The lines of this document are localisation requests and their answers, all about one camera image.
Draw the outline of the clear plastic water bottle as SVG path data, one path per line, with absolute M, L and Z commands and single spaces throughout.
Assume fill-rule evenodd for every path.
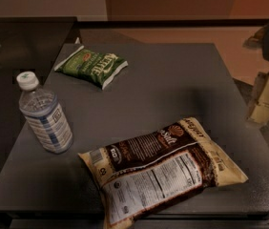
M 22 72 L 16 80 L 22 90 L 19 109 L 43 148 L 55 154 L 66 152 L 73 135 L 57 94 L 44 89 L 34 72 Z

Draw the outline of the cardboard box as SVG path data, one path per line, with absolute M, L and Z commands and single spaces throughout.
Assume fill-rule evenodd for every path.
M 259 72 L 255 79 L 247 119 L 258 124 L 269 121 L 269 72 Z

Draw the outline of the green jalapeno chip bag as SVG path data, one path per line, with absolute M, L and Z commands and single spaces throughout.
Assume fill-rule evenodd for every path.
M 58 63 L 54 70 L 86 80 L 104 90 L 127 66 L 128 62 L 114 53 L 93 52 L 80 46 Z

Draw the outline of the brown chip bag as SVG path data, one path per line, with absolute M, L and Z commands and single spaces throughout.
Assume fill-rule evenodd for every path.
M 129 229 L 136 220 L 206 188 L 248 180 L 193 117 L 89 151 L 80 158 L 101 196 L 104 229 Z

